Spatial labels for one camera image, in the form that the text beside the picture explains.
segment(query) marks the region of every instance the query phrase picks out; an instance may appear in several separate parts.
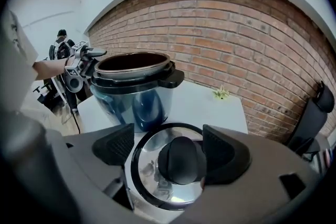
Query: pot rim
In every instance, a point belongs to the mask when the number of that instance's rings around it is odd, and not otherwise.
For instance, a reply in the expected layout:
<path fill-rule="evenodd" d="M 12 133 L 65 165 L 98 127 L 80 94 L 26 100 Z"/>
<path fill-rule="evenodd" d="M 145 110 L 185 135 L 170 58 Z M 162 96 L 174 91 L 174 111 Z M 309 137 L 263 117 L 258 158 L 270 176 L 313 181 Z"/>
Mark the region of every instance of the pot rim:
<path fill-rule="evenodd" d="M 160 63 L 157 63 L 155 65 L 151 65 L 151 66 L 145 66 L 145 67 L 138 67 L 138 68 L 131 68 L 131 69 L 124 69 L 124 70 L 103 70 L 103 69 L 100 69 L 99 66 L 104 63 L 104 62 L 107 62 L 108 60 L 111 60 L 113 58 L 116 58 L 116 57 L 119 57 L 119 56 L 126 56 L 126 55 L 134 55 L 134 54 L 153 54 L 153 55 L 161 55 L 163 57 L 165 57 L 166 59 Z M 168 64 L 170 62 L 170 56 L 167 55 L 167 54 L 163 54 L 163 53 L 160 53 L 160 52 L 151 52 L 151 51 L 139 51 L 139 52 L 129 52 L 129 53 L 126 53 L 126 54 L 118 54 L 118 55 L 115 55 L 115 56 L 111 56 L 111 57 L 108 57 L 100 62 L 98 62 L 96 64 L 96 66 L 94 67 L 95 71 L 97 73 L 105 73 L 105 74 L 115 74 L 115 73 L 130 73 L 130 72 L 136 72 L 136 71 L 142 71 L 142 70 L 149 70 L 151 68 L 155 68 L 155 67 L 159 67 L 159 66 L 165 66 L 166 64 Z"/>

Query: black knob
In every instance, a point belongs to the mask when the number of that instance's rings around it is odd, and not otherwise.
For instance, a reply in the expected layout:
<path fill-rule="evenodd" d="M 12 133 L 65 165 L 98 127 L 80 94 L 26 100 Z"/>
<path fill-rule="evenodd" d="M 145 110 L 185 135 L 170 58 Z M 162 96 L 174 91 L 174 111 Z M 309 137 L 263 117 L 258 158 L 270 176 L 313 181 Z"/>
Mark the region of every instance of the black knob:
<path fill-rule="evenodd" d="M 159 153 L 157 164 L 165 179 L 179 185 L 200 181 L 206 173 L 206 159 L 201 147 L 185 136 L 166 144 Z"/>

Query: person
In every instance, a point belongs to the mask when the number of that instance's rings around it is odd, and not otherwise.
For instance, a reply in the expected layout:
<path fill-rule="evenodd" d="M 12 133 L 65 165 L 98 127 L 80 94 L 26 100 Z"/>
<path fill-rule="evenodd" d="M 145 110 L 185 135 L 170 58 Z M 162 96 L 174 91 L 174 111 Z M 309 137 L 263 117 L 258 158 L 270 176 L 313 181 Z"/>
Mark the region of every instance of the person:
<path fill-rule="evenodd" d="M 8 7 L 5 7 L 1 14 L 0 31 L 2 49 L 9 51 L 10 54 L 13 55 L 11 56 L 12 61 L 14 59 L 24 60 L 25 65 L 22 64 L 21 66 L 31 66 L 33 70 L 22 70 L 22 72 L 24 72 L 24 74 L 32 74 L 35 80 L 44 80 L 62 74 L 66 62 L 68 61 L 67 64 L 70 65 L 74 60 L 74 57 L 69 57 L 59 60 L 36 61 L 37 52 L 25 35 L 16 15 L 11 12 Z M 21 78 L 20 89 L 18 89 L 18 91 L 27 86 L 27 81 L 30 80 L 22 80 Z M 7 110 L 20 110 L 25 116 L 40 122 L 46 129 L 54 129 L 59 131 L 62 135 L 69 134 L 67 129 L 61 124 L 60 119 L 47 107 L 38 102 L 32 91 L 28 91 L 25 97 L 23 95 L 22 98 L 21 96 L 13 97 L 10 94 L 10 98 L 11 100 L 7 103 Z"/>
<path fill-rule="evenodd" d="M 54 60 L 55 57 L 57 59 L 65 59 L 69 57 L 72 54 L 71 47 L 73 47 L 74 45 L 75 43 L 71 39 L 67 38 L 66 30 L 61 29 L 60 31 L 58 31 L 54 47 L 49 49 L 49 58 L 51 60 Z M 64 93 L 66 95 L 70 108 L 74 113 L 78 113 L 76 96 L 80 101 L 84 101 L 87 98 L 84 87 L 79 92 L 73 93 L 70 92 L 64 85 L 64 75 L 59 75 L 58 80 L 61 82 L 64 88 Z"/>

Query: chair backrest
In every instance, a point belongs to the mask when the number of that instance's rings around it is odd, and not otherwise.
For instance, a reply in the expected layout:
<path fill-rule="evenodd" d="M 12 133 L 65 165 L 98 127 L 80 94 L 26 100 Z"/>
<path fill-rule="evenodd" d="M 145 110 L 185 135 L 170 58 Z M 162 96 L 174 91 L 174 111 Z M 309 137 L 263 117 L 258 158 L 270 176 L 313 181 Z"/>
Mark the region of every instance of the chair backrest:
<path fill-rule="evenodd" d="M 310 98 L 299 119 L 287 146 L 296 151 L 305 141 L 314 138 L 327 121 L 327 113 L 322 111 Z"/>

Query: cooker handle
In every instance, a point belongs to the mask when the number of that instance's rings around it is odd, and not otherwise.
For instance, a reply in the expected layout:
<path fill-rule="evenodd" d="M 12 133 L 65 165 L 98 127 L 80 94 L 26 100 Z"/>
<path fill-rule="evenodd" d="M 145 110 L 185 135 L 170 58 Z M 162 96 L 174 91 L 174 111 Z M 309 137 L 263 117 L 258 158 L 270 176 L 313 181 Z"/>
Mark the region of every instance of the cooker handle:
<path fill-rule="evenodd" d="M 175 69 L 168 77 L 158 80 L 158 86 L 173 89 L 179 86 L 184 80 L 184 72 Z"/>

